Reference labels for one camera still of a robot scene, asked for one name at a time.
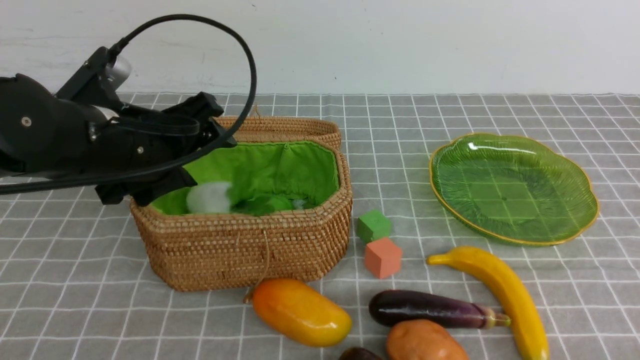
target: toy fruit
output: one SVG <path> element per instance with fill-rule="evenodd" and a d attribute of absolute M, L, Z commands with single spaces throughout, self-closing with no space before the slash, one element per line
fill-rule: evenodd
<path fill-rule="evenodd" d="M 547 335 L 536 304 L 509 265 L 487 251 L 468 246 L 432 255 L 427 263 L 449 265 L 482 281 L 511 317 L 511 329 L 522 359 L 549 359 Z"/>
<path fill-rule="evenodd" d="M 445 328 L 424 319 L 395 324 L 387 335 L 387 355 L 390 360 L 469 360 Z"/>
<path fill-rule="evenodd" d="M 351 331 L 351 317 L 345 310 L 299 280 L 262 281 L 251 301 L 263 322 L 306 346 L 334 346 Z"/>
<path fill-rule="evenodd" d="M 382 360 L 380 356 L 362 347 L 350 347 L 338 360 Z"/>
<path fill-rule="evenodd" d="M 369 301 L 369 314 L 384 326 L 426 319 L 445 328 L 490 329 L 509 326 L 511 319 L 492 309 L 413 290 L 385 290 Z"/>

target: white cotton ball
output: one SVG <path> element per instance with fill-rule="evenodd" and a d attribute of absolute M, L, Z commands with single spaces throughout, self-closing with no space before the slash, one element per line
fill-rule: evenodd
<path fill-rule="evenodd" d="M 231 183 L 221 181 L 204 183 L 191 188 L 187 195 L 187 208 L 192 214 L 198 213 L 230 213 L 231 200 L 227 190 Z"/>
<path fill-rule="evenodd" d="M 292 203 L 293 203 L 293 207 L 294 207 L 296 210 L 304 210 L 304 209 L 305 209 L 305 203 L 306 203 L 306 201 L 304 201 L 304 200 L 302 200 L 302 199 L 294 199 L 294 200 L 292 201 Z"/>

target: green plate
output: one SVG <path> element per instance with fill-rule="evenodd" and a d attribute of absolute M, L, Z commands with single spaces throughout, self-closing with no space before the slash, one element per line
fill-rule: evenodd
<path fill-rule="evenodd" d="M 512 244 L 572 240 L 600 209 L 578 165 L 522 136 L 455 139 L 432 155 L 429 176 L 438 200 L 458 220 Z"/>

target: green cube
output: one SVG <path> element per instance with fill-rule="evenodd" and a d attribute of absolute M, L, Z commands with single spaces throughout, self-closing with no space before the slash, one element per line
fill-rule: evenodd
<path fill-rule="evenodd" d="M 358 218 L 356 234 L 362 241 L 370 243 L 389 237 L 391 228 L 391 220 L 387 219 L 380 210 L 374 209 Z"/>

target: orange cube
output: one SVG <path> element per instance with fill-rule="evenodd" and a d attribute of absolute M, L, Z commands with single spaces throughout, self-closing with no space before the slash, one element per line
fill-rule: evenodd
<path fill-rule="evenodd" d="M 372 241 L 364 251 L 364 266 L 379 279 L 390 277 L 402 267 L 402 249 L 390 238 Z"/>

